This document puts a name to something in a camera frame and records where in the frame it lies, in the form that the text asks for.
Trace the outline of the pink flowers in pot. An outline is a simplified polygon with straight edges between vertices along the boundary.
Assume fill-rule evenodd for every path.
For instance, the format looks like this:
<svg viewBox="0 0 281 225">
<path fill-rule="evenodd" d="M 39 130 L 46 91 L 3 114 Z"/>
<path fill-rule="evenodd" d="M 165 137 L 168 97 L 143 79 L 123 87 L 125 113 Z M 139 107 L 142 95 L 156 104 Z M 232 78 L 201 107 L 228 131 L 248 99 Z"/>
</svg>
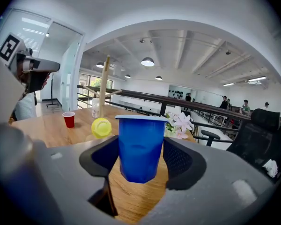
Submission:
<svg viewBox="0 0 281 225">
<path fill-rule="evenodd" d="M 166 118 L 168 122 L 166 123 L 164 131 L 165 137 L 187 139 L 187 131 L 192 132 L 194 130 L 193 120 L 190 115 L 186 116 L 183 112 L 180 114 L 168 112 Z"/>
</svg>

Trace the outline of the red plastic cup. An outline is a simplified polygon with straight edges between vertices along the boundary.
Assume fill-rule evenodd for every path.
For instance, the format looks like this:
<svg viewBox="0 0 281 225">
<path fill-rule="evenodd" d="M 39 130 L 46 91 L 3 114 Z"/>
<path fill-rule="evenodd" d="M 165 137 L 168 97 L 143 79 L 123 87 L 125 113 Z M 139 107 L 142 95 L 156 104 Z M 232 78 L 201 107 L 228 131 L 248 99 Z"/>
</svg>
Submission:
<svg viewBox="0 0 281 225">
<path fill-rule="evenodd" d="M 75 122 L 74 122 L 74 117 L 75 117 L 75 112 L 64 112 L 62 114 L 66 127 L 67 128 L 74 128 Z"/>
</svg>

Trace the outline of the wooden cup tree stand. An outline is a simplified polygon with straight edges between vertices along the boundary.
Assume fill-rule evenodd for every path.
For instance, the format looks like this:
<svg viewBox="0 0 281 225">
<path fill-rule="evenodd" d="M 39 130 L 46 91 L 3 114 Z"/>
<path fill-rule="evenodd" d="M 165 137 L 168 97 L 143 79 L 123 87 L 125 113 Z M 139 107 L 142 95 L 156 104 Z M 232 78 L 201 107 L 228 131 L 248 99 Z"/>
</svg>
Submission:
<svg viewBox="0 0 281 225">
<path fill-rule="evenodd" d="M 103 68 L 103 71 L 102 71 L 102 77 L 101 77 L 102 81 L 101 81 L 99 93 L 94 91 L 93 89 L 87 87 L 87 86 L 83 86 L 84 89 L 87 89 L 88 91 L 90 91 L 94 95 L 96 95 L 97 96 L 96 98 L 100 98 L 100 118 L 105 118 L 104 117 L 105 116 L 104 108 L 105 108 L 106 97 L 111 97 L 112 95 L 118 94 L 122 91 L 122 90 L 116 90 L 115 92 L 111 92 L 109 94 L 106 94 L 109 66 L 110 66 L 110 55 L 107 55 L 106 61 L 104 62 L 104 68 Z M 91 139 L 98 139 L 92 134 L 92 131 L 91 131 L 90 138 Z"/>
</svg>

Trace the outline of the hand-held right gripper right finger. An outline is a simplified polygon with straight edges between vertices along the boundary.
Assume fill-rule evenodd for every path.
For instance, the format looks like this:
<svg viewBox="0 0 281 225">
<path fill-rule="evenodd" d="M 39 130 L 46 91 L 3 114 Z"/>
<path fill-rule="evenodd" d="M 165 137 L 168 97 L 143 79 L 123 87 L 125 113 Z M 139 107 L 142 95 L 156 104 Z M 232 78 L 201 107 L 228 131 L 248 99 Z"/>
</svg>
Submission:
<svg viewBox="0 0 281 225">
<path fill-rule="evenodd" d="M 274 184 L 237 155 L 165 138 L 165 194 L 141 225 L 245 225 L 274 192 Z"/>
</svg>

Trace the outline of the large glass window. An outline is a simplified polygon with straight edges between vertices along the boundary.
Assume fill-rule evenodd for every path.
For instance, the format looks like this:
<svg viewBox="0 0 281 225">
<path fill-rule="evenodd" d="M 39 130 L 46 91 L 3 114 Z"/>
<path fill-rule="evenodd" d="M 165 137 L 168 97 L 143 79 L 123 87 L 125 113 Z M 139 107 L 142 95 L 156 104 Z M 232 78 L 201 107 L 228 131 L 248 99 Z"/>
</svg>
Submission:
<svg viewBox="0 0 281 225">
<path fill-rule="evenodd" d="M 92 86 L 92 87 L 100 87 L 101 86 L 102 79 L 99 77 L 86 75 L 86 74 L 80 74 L 79 77 L 79 85 L 80 86 Z M 79 96 L 83 97 L 83 95 L 87 95 L 90 97 L 93 97 L 94 94 L 86 89 L 79 88 L 78 89 Z"/>
</svg>

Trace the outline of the clear plastic cup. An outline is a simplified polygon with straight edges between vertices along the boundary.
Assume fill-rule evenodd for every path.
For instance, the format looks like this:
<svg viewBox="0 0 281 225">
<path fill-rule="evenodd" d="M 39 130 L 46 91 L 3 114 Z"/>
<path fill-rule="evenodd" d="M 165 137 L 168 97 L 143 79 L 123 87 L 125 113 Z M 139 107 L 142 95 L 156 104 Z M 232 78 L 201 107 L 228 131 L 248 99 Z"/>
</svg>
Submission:
<svg viewBox="0 0 281 225">
<path fill-rule="evenodd" d="M 97 119 L 100 117 L 100 98 L 92 99 L 92 117 Z"/>
</svg>

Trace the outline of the yellow plastic cup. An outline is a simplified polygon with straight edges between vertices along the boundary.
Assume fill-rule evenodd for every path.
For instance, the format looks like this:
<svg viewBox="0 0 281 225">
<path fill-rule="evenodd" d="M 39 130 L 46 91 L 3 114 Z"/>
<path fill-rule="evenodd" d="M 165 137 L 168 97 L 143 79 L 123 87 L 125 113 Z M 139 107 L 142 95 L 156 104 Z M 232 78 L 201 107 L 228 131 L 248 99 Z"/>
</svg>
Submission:
<svg viewBox="0 0 281 225">
<path fill-rule="evenodd" d="M 112 125 L 105 118 L 97 118 L 91 125 L 91 131 L 96 138 L 105 138 L 111 134 Z"/>
</svg>

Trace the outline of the black floor stand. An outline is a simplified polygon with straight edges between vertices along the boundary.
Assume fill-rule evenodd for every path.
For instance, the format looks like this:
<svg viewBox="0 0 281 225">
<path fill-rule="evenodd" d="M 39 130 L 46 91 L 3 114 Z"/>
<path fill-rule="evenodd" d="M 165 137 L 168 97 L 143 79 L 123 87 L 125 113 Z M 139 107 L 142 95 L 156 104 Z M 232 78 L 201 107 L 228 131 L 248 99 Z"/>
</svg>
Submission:
<svg viewBox="0 0 281 225">
<path fill-rule="evenodd" d="M 54 73 L 52 73 L 52 79 L 51 79 L 51 103 L 50 104 L 47 104 L 46 105 L 46 107 L 48 108 L 49 106 L 51 106 L 51 105 L 57 105 L 57 106 L 59 106 L 59 103 L 54 103 L 53 102 L 53 76 L 54 76 Z"/>
</svg>

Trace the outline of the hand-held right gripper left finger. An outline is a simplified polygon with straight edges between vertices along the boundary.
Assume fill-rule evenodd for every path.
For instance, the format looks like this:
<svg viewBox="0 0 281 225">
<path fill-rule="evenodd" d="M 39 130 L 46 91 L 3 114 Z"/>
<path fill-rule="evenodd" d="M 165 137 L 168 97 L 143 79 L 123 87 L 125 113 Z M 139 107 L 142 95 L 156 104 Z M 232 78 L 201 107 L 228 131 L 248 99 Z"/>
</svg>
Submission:
<svg viewBox="0 0 281 225">
<path fill-rule="evenodd" d="M 46 147 L 35 140 L 35 161 L 62 216 L 62 225 L 123 225 L 115 219 L 108 175 L 118 159 L 118 138 Z"/>
</svg>

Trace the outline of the black office chair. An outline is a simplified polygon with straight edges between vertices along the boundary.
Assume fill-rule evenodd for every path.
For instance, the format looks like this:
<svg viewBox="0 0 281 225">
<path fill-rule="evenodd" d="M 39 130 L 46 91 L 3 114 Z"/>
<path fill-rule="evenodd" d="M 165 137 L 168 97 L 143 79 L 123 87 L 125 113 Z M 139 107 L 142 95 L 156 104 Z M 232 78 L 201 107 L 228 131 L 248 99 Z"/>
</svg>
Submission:
<svg viewBox="0 0 281 225">
<path fill-rule="evenodd" d="M 280 113 L 256 109 L 249 121 L 244 121 L 235 139 L 225 151 L 216 154 L 216 163 L 229 172 L 260 172 L 263 165 L 274 160 L 281 170 Z"/>
</svg>

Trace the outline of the blue plastic cup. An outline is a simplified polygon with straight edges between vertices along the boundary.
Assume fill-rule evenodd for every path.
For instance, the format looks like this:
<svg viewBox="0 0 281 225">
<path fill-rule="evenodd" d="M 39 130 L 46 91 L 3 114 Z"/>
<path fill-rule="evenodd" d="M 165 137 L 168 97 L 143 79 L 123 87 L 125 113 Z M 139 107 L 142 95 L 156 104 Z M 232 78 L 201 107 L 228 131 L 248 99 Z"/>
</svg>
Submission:
<svg viewBox="0 0 281 225">
<path fill-rule="evenodd" d="M 120 171 L 128 182 L 146 183 L 157 174 L 165 117 L 117 115 Z"/>
</svg>

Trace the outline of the white crumpled cloth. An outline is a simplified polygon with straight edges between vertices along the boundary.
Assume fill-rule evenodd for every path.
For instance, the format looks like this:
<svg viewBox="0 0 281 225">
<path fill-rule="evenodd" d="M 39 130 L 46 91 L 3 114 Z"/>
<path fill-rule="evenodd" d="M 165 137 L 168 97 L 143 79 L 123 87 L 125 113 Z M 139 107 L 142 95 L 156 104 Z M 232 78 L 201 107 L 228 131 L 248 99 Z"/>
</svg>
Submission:
<svg viewBox="0 0 281 225">
<path fill-rule="evenodd" d="M 276 161 L 274 160 L 268 160 L 264 165 L 263 168 L 267 171 L 267 174 L 271 177 L 274 178 L 277 173 L 278 173 L 278 166 Z"/>
</svg>

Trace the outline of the person's left hand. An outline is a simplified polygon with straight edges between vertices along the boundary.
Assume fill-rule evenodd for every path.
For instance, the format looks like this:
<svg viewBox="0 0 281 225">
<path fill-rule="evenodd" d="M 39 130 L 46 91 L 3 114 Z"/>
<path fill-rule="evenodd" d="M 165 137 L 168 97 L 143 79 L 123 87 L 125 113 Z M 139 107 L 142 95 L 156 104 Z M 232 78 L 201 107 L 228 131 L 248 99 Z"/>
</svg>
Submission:
<svg viewBox="0 0 281 225">
<path fill-rule="evenodd" d="M 25 85 L 26 94 L 43 89 L 49 76 L 49 72 L 24 72 L 23 61 L 17 62 L 17 79 Z"/>
</svg>

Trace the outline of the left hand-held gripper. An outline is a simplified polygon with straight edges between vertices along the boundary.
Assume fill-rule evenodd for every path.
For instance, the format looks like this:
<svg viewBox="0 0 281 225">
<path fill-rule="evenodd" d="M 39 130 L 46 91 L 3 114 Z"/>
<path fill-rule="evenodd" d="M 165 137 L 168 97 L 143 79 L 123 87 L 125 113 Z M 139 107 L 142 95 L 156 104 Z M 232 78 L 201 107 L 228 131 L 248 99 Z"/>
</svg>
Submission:
<svg viewBox="0 0 281 225">
<path fill-rule="evenodd" d="M 60 64 L 32 57 L 33 50 L 13 33 L 9 33 L 0 47 L 0 59 L 10 72 L 57 72 Z"/>
</svg>

